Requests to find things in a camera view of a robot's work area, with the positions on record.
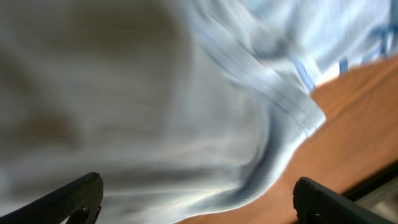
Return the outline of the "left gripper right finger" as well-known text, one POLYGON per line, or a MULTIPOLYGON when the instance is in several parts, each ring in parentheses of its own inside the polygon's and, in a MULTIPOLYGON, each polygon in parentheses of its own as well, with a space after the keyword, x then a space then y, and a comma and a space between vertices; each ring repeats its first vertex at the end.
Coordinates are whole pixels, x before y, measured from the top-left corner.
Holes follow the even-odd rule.
POLYGON ((393 224, 308 177, 293 190, 299 224, 393 224))

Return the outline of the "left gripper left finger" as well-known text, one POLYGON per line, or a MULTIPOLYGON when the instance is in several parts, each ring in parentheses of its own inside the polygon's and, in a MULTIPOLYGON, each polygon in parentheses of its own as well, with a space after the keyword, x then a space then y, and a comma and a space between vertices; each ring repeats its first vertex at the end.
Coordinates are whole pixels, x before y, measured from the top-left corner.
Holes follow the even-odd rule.
POLYGON ((40 199, 1 217, 1 224, 95 224, 104 183, 90 172, 40 199))

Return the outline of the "light blue t-shirt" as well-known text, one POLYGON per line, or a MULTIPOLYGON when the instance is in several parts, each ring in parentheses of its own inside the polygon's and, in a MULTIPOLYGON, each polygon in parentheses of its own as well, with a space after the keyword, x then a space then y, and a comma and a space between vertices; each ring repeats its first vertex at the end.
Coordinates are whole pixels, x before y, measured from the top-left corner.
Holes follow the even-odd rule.
POLYGON ((1 1, 1 213, 88 172, 100 223, 242 207, 325 121, 333 65, 397 53, 397 2, 1 1))

